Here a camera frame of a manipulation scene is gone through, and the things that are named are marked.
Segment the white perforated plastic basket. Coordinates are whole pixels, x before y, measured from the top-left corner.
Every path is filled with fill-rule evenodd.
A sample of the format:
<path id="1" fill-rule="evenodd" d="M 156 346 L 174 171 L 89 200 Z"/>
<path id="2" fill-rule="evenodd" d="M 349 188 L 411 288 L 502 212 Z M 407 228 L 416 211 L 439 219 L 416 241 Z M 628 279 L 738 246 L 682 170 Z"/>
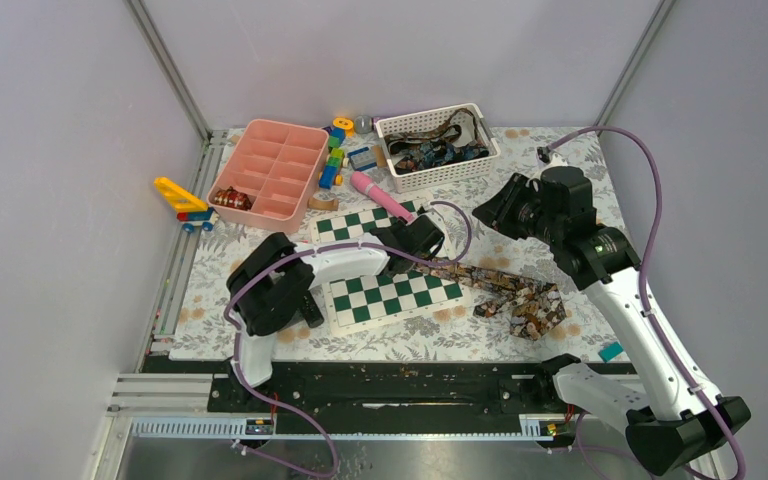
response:
<path id="1" fill-rule="evenodd" d="M 500 156 L 474 103 L 382 118 L 375 131 L 399 193 L 488 174 Z"/>

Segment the brown floral patterned tie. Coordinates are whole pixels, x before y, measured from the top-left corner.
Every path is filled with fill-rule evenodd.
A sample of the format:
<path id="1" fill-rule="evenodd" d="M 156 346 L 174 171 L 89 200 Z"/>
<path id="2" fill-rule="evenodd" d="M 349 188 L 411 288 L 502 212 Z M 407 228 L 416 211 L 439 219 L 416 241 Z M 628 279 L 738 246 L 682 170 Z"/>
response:
<path id="1" fill-rule="evenodd" d="M 510 334 L 515 337 L 539 340 L 568 317 L 554 283 L 462 263 L 443 267 L 416 264 L 411 271 L 490 294 L 475 306 L 473 314 L 484 318 L 508 314 Z"/>

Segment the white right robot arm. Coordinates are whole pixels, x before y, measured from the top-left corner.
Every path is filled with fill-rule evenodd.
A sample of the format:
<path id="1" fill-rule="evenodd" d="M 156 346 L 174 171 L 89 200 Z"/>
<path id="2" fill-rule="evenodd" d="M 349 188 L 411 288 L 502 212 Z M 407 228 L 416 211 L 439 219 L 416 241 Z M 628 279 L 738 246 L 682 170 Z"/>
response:
<path id="1" fill-rule="evenodd" d="M 548 246 L 569 276 L 607 320 L 644 388 L 636 392 L 595 373 L 570 354 L 544 364 L 533 386 L 535 402 L 557 412 L 572 404 L 622 433 L 636 460 L 664 475 L 723 446 L 751 418 L 739 396 L 724 396 L 698 367 L 639 288 L 641 260 L 626 235 L 601 224 L 593 188 L 583 171 L 547 147 L 542 169 L 513 174 L 474 217 L 513 240 Z"/>

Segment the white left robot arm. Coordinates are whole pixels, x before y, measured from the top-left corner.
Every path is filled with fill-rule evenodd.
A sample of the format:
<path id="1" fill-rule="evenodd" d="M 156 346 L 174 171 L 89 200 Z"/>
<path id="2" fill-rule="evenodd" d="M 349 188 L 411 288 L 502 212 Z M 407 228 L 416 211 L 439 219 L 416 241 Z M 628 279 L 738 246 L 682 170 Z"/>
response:
<path id="1" fill-rule="evenodd" d="M 232 398 L 248 411 L 267 404 L 277 333 L 298 314 L 315 325 L 321 322 L 312 289 L 403 274 L 418 263 L 430 264 L 444 241 L 443 228 L 426 214 L 324 243 L 294 243 L 280 232 L 269 235 L 226 281 L 230 299 L 223 317 L 235 330 Z"/>

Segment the pink divided organizer tray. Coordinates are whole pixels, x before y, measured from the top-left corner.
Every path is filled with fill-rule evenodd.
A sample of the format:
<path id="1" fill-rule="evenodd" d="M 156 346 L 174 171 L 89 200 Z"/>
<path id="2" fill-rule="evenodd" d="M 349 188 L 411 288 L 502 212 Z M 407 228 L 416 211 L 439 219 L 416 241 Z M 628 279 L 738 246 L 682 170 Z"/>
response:
<path id="1" fill-rule="evenodd" d="M 267 119 L 251 121 L 207 194 L 226 221 L 291 234 L 300 228 L 327 154 L 321 128 Z M 217 206 L 217 191 L 234 187 L 253 201 L 249 211 Z"/>

